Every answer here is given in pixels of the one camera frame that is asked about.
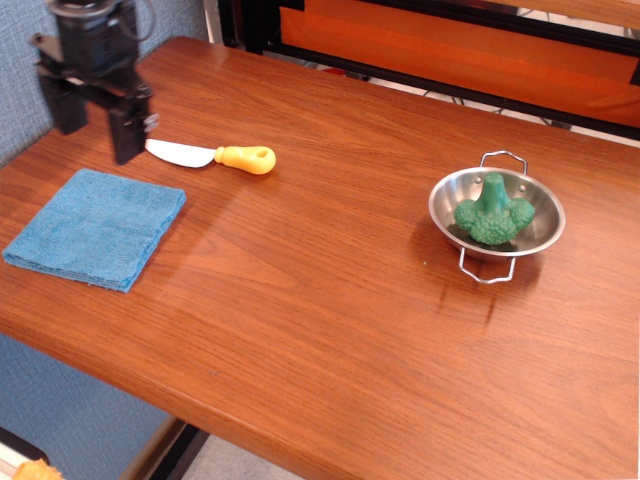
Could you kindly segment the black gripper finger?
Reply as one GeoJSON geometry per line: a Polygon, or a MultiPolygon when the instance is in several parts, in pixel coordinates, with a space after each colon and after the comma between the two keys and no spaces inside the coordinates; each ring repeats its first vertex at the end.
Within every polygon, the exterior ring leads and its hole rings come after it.
{"type": "Polygon", "coordinates": [[[85,99],[71,83],[48,76],[40,76],[39,83],[54,126],[61,134],[70,135],[88,124],[85,99]]]}
{"type": "Polygon", "coordinates": [[[124,98],[109,110],[115,160],[125,165],[146,148],[147,135],[159,125],[159,115],[150,109],[150,98],[124,98]]]}

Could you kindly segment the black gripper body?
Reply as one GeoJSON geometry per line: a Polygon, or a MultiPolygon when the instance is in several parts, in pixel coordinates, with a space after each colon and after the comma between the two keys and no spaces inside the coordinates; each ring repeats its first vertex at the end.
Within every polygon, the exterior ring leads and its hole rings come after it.
{"type": "Polygon", "coordinates": [[[52,9],[57,33],[36,33],[36,72],[66,80],[84,99],[111,108],[124,98],[149,97],[150,87],[136,72],[140,44],[134,9],[52,9]]]}

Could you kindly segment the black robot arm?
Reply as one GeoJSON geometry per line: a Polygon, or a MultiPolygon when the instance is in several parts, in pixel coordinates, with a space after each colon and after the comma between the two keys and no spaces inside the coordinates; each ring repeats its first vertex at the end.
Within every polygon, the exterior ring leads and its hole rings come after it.
{"type": "Polygon", "coordinates": [[[139,44],[132,1],[48,1],[55,36],[37,33],[35,64],[40,89],[55,128],[72,134],[89,123],[87,104],[108,113],[115,160],[124,165],[144,152],[158,123],[150,109],[152,90],[136,72],[139,44]]]}

